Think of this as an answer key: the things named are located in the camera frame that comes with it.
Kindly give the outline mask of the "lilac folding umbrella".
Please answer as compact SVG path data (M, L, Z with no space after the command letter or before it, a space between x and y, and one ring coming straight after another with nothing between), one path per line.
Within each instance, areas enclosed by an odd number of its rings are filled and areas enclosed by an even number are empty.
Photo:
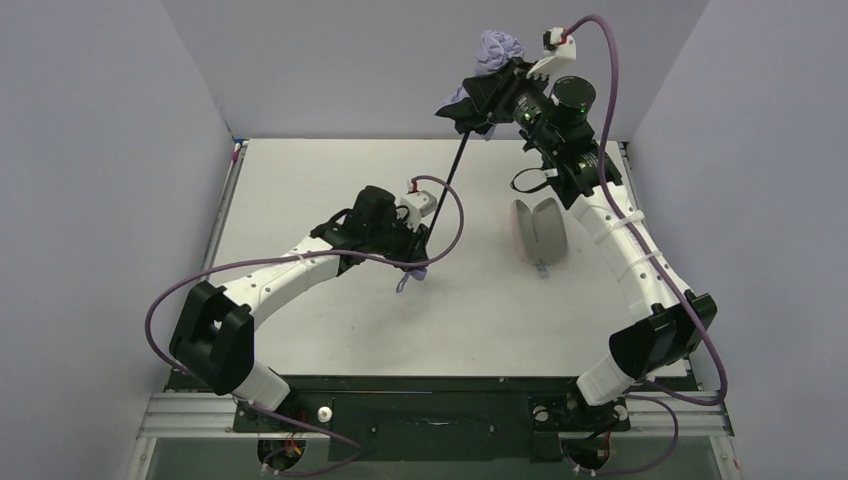
M502 31L485 30L481 34L480 44L475 51L476 63L474 66L473 77L480 77L492 74L499 70L501 67L503 67L510 59L514 57L523 57L524 54L525 47L516 37ZM468 97L469 95L465 87L460 85L460 87L457 88L456 92L452 94L449 100L443 102L443 105L437 110L437 112L447 107L457 107ZM494 130L495 127L491 127L491 129L485 134L478 135L481 135L484 140L489 140L491 139ZM451 164L451 168L448 172L448 177L446 180L448 184L451 184L455 177L456 170L458 169L460 160L462 158L470 136L470 131L464 132L461 135L462 137L459 146L457 148L454 160ZM429 225L431 230L433 229L433 227L435 227L435 224L439 218L444 202L446 200L447 194L447 190L443 189L438 199L435 212L433 213L433 218ZM395 293L400 294L401 292L403 292L410 278L415 279L417 281L422 281L426 277L426 273L426 267L421 267L410 272L405 272L404 276L399 280L398 284L395 287Z

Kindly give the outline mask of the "pink umbrella case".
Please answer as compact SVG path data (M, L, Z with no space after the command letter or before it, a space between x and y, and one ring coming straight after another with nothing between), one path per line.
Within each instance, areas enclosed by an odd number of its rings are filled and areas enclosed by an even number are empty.
M568 251L565 222L558 201L547 198L533 208L516 199L510 207L510 220L516 254L533 266L542 279L549 268L561 263Z

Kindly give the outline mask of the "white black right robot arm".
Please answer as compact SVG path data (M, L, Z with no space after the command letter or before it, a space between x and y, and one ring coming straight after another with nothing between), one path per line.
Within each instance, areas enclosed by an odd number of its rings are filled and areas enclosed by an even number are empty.
M696 295L667 264L643 225L615 164L595 139L587 115L596 91L566 76L549 87L531 63L512 58L493 73L466 78L465 98L440 108L465 134L516 123L525 150L552 171L545 184L591 235L628 303L631 325L610 335L604 356L568 387L566 408L581 426L599 423L634 383L690 354L717 313L713 298Z

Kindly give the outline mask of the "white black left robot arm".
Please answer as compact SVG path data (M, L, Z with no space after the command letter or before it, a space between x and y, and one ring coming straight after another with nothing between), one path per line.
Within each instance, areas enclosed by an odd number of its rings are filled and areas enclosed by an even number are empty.
M291 388L257 360L258 328L311 287L362 263L366 254L404 264L426 260L429 229L423 220L437 203L427 191L395 197L382 188L365 187L352 207L316 226L281 262L219 286L202 281L192 287L169 343L170 354L215 394L277 409Z

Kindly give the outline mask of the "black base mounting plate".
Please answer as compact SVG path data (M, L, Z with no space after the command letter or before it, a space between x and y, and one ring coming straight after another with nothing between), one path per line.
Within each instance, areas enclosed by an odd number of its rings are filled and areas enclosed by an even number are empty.
M584 407L568 377L401 377L295 375L275 415L245 400L218 396L174 374L153 396L142 431L149 436L259 441L285 469L310 440L329 444L329 459L533 463L609 457L608 433L683 432L676 398L648 386L629 388L605 407Z

